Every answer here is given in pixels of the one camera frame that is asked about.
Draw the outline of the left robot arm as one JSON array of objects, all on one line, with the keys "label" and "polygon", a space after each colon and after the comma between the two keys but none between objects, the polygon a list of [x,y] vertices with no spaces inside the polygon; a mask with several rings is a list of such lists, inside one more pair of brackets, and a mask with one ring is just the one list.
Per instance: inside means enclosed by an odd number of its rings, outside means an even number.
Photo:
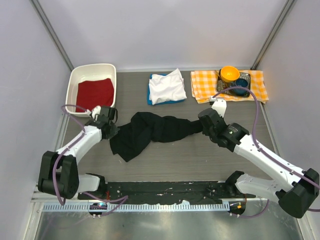
[{"label": "left robot arm", "polygon": [[80,175],[78,164],[93,146],[102,140],[110,140],[118,133],[118,110],[98,105],[85,112],[89,121],[80,125],[80,133],[60,149],[46,151],[41,159],[37,188],[42,193],[56,196],[61,205],[78,194],[84,193],[100,200],[107,192],[103,176],[93,173]]}]

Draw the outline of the orange checkered cloth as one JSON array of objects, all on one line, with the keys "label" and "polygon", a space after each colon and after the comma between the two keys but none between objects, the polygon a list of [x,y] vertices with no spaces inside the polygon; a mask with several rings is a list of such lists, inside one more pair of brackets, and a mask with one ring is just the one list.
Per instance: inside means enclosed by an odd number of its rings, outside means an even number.
[{"label": "orange checkered cloth", "polygon": [[[240,72],[251,75],[250,90],[254,93],[257,100],[265,103],[269,100],[267,90],[264,84],[264,74],[261,70],[241,70]],[[199,104],[207,103],[210,97],[217,94],[216,84],[218,73],[215,70],[192,71],[191,90],[192,96]]]}]

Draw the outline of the black t shirt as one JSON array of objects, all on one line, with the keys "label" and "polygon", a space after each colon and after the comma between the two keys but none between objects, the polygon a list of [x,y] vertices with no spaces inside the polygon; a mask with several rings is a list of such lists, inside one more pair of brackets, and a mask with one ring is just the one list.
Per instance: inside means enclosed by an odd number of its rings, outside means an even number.
[{"label": "black t shirt", "polygon": [[190,121],[151,112],[137,112],[129,123],[119,127],[118,133],[109,140],[109,144],[114,155],[119,155],[125,162],[129,162],[151,142],[171,143],[202,131],[203,125],[199,120]]}]

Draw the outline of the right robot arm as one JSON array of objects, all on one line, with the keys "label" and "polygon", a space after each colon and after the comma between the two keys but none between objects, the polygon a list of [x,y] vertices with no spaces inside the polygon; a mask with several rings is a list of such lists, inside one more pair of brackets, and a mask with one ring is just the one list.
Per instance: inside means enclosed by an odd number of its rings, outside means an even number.
[{"label": "right robot arm", "polygon": [[221,148],[226,148],[265,172],[271,179],[234,172],[226,184],[233,198],[250,194],[277,203],[287,214],[300,219],[319,196],[320,175],[310,168],[303,170],[257,142],[247,129],[237,123],[226,124],[219,113],[207,108],[198,114],[203,134]]}]

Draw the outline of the white plastic tub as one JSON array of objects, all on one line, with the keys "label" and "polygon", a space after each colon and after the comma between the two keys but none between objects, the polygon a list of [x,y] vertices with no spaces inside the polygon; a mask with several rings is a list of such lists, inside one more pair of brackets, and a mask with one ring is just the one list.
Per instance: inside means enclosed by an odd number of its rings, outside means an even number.
[{"label": "white plastic tub", "polygon": [[76,67],[72,70],[68,87],[66,93],[65,104],[68,105],[66,110],[77,117],[86,118],[88,115],[85,113],[85,108],[76,105],[77,93],[78,93],[78,84],[84,81],[99,81],[110,78],[114,87],[114,97],[113,104],[111,107],[114,107],[116,104],[116,94],[117,94],[117,72],[116,67],[110,63],[96,63],[96,64],[87,64]]}]

